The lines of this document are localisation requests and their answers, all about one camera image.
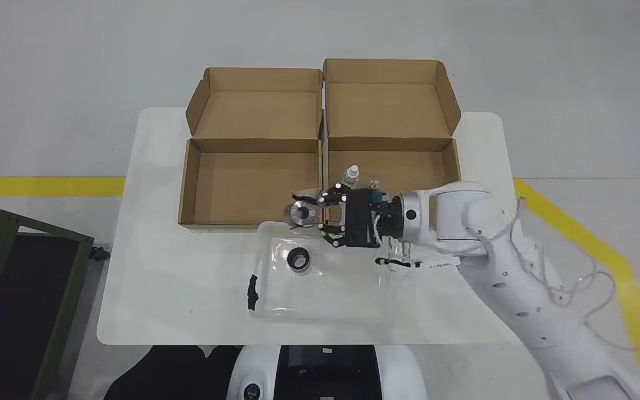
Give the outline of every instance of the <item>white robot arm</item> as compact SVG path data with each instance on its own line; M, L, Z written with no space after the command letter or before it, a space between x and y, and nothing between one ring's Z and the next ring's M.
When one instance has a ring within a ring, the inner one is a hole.
M460 274L527 347L552 399L640 399L640 378L607 352L581 318L552 301L557 294L541 284L539 274L542 262L548 274L553 266L482 186L455 182L400 197L397 239L460 256Z

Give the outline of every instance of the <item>bottle cap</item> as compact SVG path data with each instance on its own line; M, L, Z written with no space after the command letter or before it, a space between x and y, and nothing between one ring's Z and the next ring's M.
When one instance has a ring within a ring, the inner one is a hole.
M358 175L360 175L360 171L358 170L358 166L357 165L352 165L351 167L349 167L349 169L347 170L347 176L349 178L357 178Z

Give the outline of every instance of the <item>clear plastic bag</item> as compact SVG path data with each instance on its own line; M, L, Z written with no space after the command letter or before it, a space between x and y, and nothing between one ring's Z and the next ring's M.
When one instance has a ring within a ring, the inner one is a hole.
M388 271L371 249L333 248L324 239L290 230L284 223L258 228L254 274L259 299L254 316L277 320L316 320L380 324L387 317ZM303 247L309 267L296 272L289 252Z

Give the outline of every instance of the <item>metal ring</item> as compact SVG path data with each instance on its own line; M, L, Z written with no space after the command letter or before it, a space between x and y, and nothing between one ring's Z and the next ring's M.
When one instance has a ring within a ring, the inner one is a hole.
M304 260L302 265L299 264L299 260ZM291 268L293 272L301 273L306 271L307 268L309 268L310 262L311 256L304 247L296 247L287 255L287 264L289 264L289 268Z

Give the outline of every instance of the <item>metal frame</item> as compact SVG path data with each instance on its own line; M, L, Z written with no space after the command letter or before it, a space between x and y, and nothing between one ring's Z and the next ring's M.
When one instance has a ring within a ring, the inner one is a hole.
M21 233L20 228L29 228L42 233ZM78 250L69 273L67 285L58 308L58 315L53 324L51 336L45 350L38 377L31 392L31 399L43 398L56 377L60 358L64 350L67 335L71 327L78 298L87 272L87 262L93 246L94 238L68 229L23 217L8 211L0 210L0 275L9 257L11 248L18 235L52 236L78 242Z

